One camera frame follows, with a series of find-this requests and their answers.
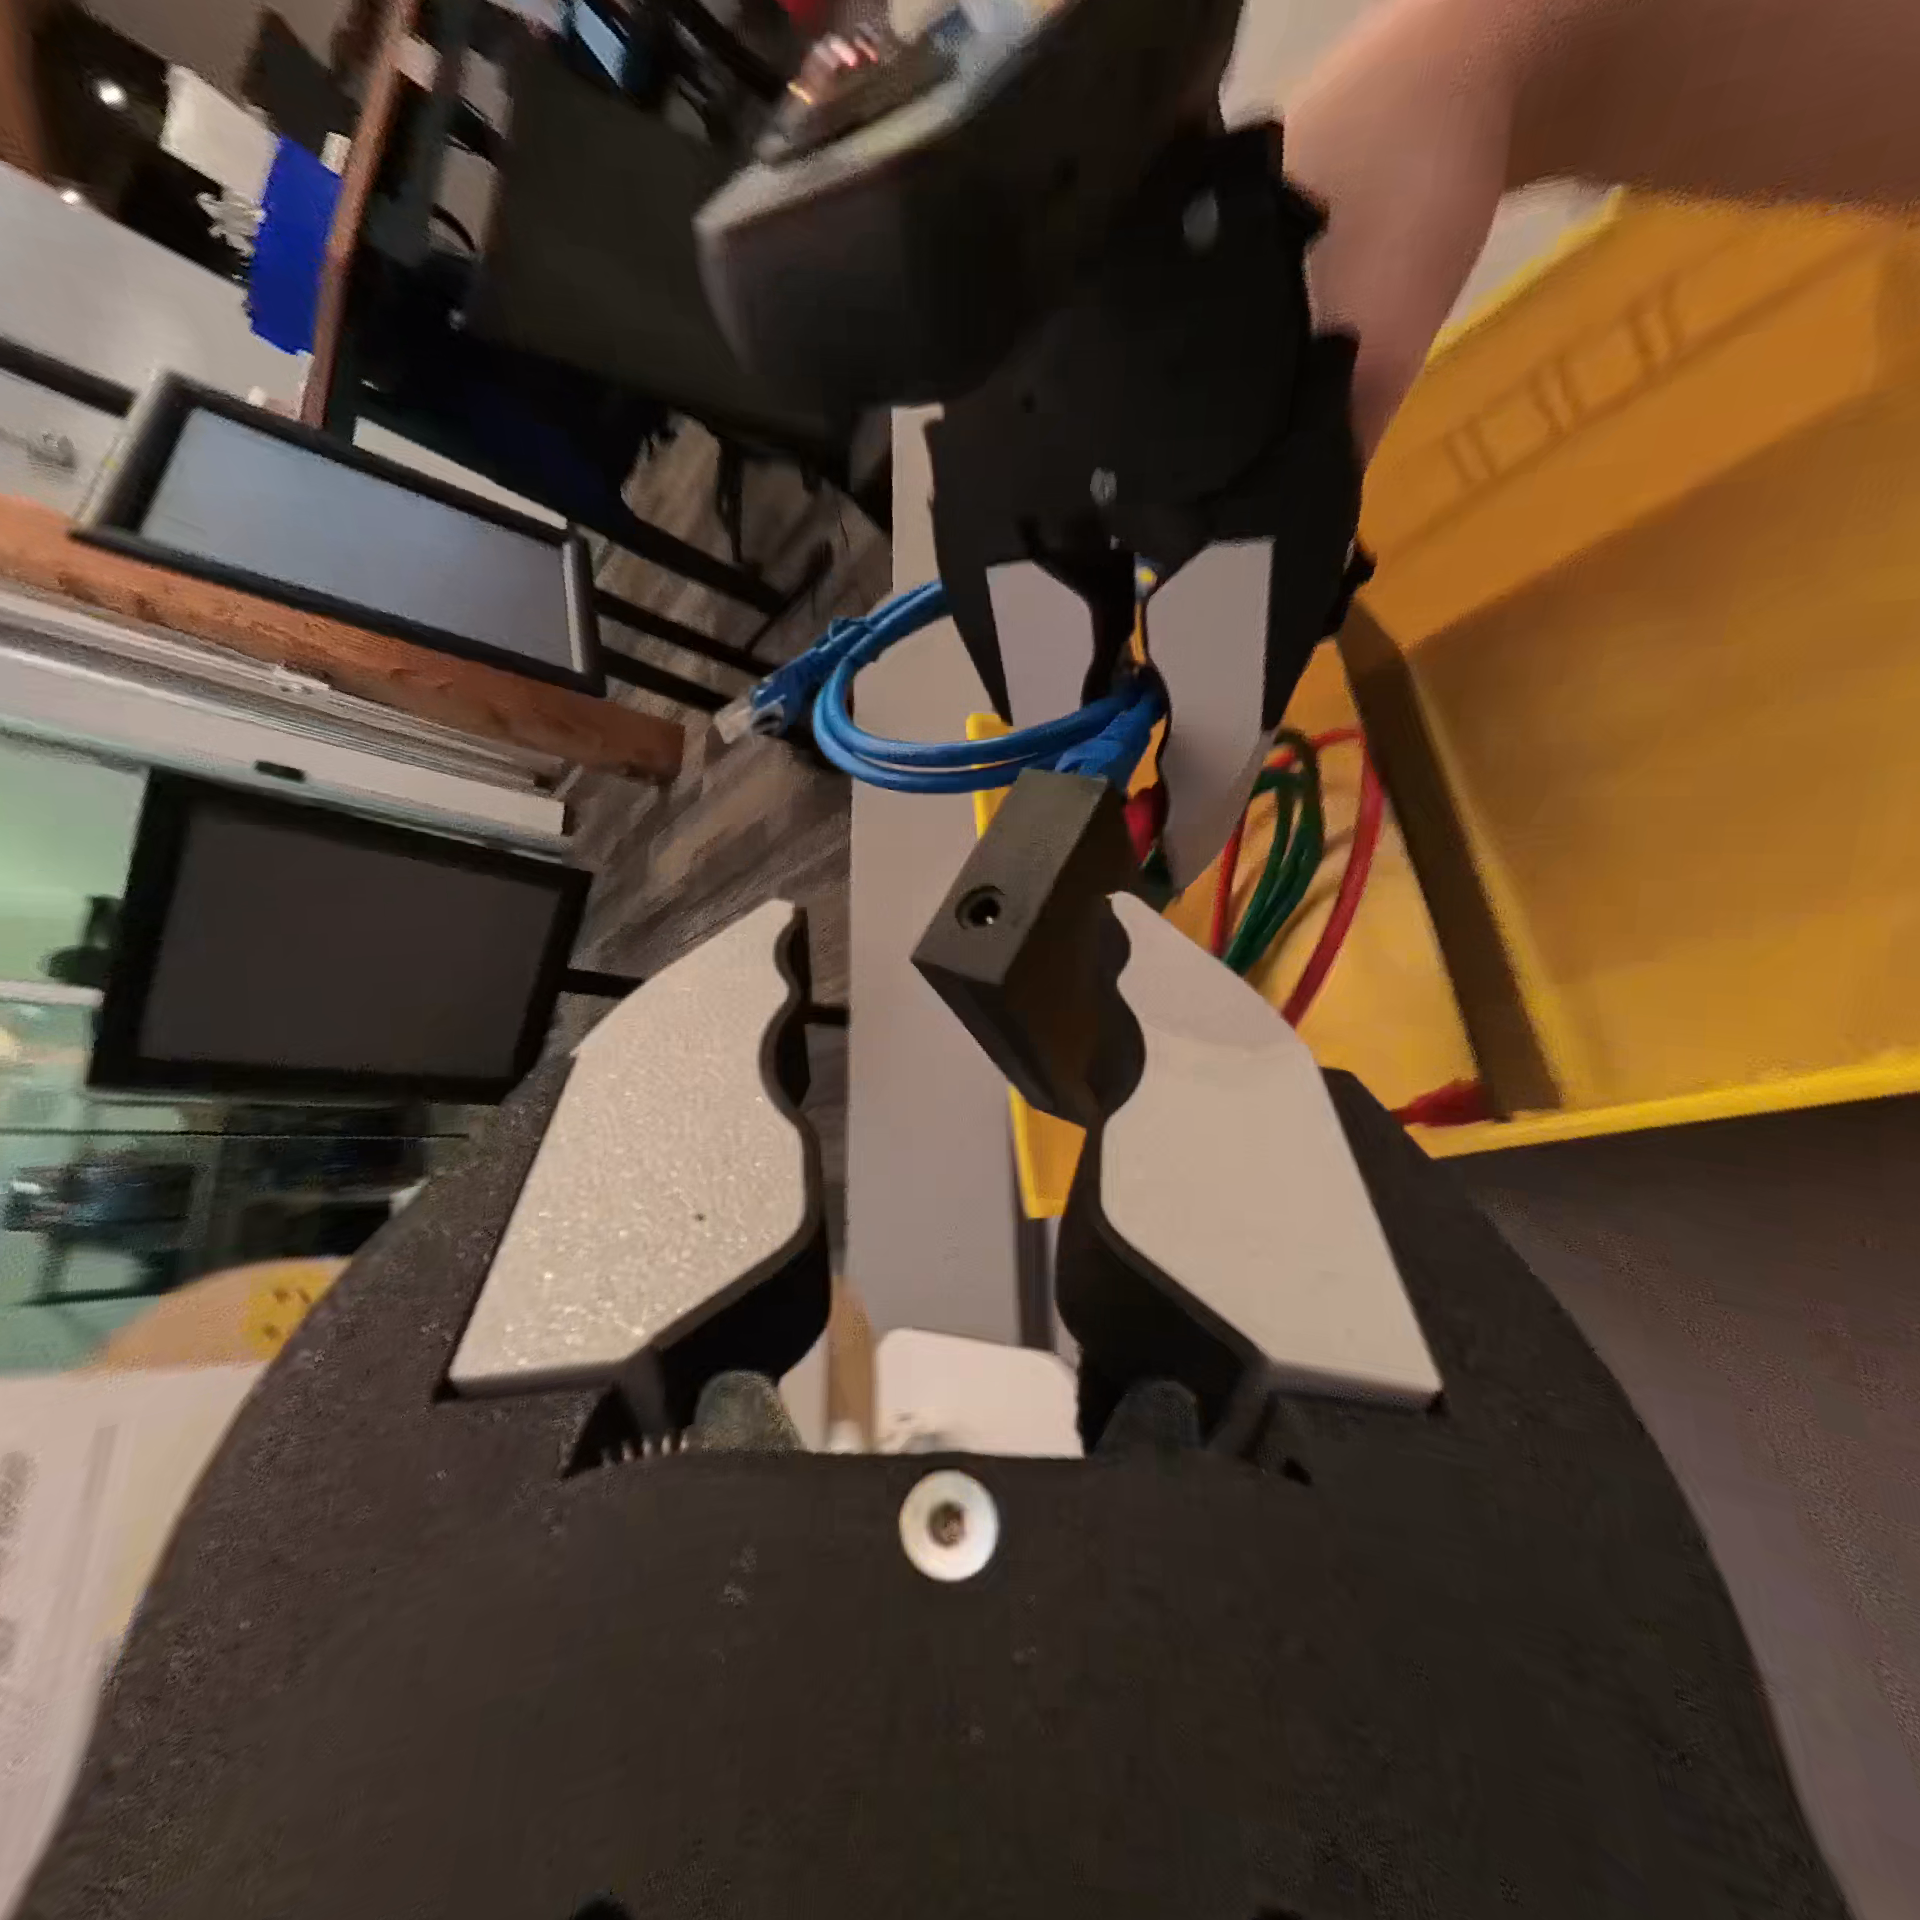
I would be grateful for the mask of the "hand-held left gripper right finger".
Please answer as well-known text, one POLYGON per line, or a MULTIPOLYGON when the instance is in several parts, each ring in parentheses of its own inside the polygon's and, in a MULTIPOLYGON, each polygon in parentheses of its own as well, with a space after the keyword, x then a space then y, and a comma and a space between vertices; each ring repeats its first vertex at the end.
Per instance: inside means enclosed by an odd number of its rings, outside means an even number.
POLYGON ((1307 1044, 1134 896, 1095 953, 1095 1108, 1059 1235, 1082 1433, 1154 1382, 1200 1433, 1261 1433, 1291 1397, 1433 1407, 1438 1359, 1307 1044))

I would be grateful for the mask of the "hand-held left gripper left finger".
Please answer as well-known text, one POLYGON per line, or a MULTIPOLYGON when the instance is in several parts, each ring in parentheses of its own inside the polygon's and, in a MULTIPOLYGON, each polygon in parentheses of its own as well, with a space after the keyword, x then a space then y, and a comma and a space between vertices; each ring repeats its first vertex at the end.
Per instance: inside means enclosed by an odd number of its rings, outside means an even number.
POLYGON ((830 1321, 807 915, 774 900, 638 984, 574 1052, 448 1387, 598 1387, 637 1427, 792 1427, 830 1321))

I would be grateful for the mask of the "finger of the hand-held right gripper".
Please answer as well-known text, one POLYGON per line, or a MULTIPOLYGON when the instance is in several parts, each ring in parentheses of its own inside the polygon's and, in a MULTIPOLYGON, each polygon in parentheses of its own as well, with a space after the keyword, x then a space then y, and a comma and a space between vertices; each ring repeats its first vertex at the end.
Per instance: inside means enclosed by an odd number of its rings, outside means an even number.
POLYGON ((1063 576, 1037 560, 997 566, 1003 715, 1018 732, 1071 717, 1130 688, 1134 560, 1093 560, 1063 576))
POLYGON ((1266 617, 1274 543, 1211 543, 1145 604, 1145 652, 1169 696, 1161 847, 1175 887, 1199 883, 1233 836, 1266 745, 1266 617))

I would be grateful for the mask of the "black ethernet switch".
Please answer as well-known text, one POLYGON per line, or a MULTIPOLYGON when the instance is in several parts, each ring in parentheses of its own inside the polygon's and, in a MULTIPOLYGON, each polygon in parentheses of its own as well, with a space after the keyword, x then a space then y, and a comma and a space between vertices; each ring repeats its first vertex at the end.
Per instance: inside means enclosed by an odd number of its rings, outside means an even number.
POLYGON ((1134 891, 1121 791, 1095 774, 1026 769, 1007 791, 912 965, 1033 1108, 1098 1126, 1138 1069, 1121 1008, 1134 891))

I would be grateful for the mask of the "yellow plastic bin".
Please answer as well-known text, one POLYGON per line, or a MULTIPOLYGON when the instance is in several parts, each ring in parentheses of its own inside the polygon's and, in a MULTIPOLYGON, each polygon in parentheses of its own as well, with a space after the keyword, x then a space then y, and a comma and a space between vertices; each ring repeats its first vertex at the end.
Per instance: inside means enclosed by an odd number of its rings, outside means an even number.
POLYGON ((1254 988, 1440 1157, 1919 1088, 1915 225, 1614 195, 1433 344, 1254 988))

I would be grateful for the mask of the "person's right forearm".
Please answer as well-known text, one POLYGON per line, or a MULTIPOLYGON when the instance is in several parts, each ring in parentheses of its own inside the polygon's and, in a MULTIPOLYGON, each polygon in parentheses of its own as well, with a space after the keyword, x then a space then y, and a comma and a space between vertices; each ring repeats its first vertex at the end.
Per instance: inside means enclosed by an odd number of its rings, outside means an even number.
POLYGON ((1386 4, 1286 110, 1286 164, 1329 216, 1310 301, 1357 341, 1369 457, 1510 195, 1571 180, 1914 216, 1919 9, 1386 4))

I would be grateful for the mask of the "black framed sign stand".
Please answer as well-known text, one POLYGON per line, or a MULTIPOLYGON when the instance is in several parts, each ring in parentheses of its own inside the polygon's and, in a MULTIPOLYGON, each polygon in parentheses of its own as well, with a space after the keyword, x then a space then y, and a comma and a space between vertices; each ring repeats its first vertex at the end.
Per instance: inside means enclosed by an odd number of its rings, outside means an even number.
POLYGON ((128 560, 602 696, 586 540, 159 372, 74 516, 128 560))
POLYGON ((105 1097, 495 1107, 560 1001, 593 880, 555 860, 157 772, 87 1056, 105 1097))

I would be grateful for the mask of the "black mesh chair back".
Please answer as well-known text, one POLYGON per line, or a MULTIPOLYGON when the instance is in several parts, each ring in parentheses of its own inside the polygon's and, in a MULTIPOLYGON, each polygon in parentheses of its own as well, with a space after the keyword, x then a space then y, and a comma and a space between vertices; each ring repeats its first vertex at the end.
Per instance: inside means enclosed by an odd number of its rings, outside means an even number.
POLYGON ((711 311, 693 219, 729 158, 582 77, 545 41, 513 54, 509 89, 467 326, 715 435, 830 468, 873 467, 891 443, 887 412, 783 396, 739 364, 711 311))

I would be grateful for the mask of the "wooden column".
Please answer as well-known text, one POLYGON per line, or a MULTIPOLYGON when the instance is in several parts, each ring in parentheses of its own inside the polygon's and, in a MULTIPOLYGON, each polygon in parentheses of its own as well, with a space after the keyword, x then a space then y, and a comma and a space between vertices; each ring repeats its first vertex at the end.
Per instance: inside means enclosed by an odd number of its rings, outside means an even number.
POLYGON ((69 519, 26 495, 3 499, 3 576, 504 749, 647 784, 681 772, 683 729, 672 720, 126 557, 74 536, 69 519))

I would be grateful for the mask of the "printed instruction poster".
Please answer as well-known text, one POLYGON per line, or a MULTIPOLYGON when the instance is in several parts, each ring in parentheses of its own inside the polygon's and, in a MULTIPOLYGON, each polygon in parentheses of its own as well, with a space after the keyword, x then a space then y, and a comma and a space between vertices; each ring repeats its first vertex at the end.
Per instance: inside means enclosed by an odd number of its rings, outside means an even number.
POLYGON ((105 1677, 261 1363, 3 1380, 3 1911, 81 1774, 105 1677))

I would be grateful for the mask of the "wooden desk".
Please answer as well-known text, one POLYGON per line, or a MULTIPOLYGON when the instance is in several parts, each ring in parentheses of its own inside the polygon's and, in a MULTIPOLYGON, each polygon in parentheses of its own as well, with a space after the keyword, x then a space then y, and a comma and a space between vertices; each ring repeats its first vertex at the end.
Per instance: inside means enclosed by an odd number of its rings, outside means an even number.
POLYGON ((299 423, 326 429, 333 396, 346 359, 346 328, 357 259, 369 243, 376 191, 393 145, 400 105, 431 91, 442 57, 422 37, 425 4, 389 3, 377 16, 377 37, 363 72, 363 103, 342 173, 342 195, 320 261, 315 339, 299 397, 299 423))

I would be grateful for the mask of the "blue plastic bin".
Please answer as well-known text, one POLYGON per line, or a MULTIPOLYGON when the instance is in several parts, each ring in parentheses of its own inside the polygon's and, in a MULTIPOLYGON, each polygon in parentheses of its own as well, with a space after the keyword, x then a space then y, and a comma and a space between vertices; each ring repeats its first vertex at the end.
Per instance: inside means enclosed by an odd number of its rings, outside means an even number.
POLYGON ((280 352, 311 352, 320 321, 320 281, 346 180, 320 155, 282 137, 264 183, 248 320, 280 352))

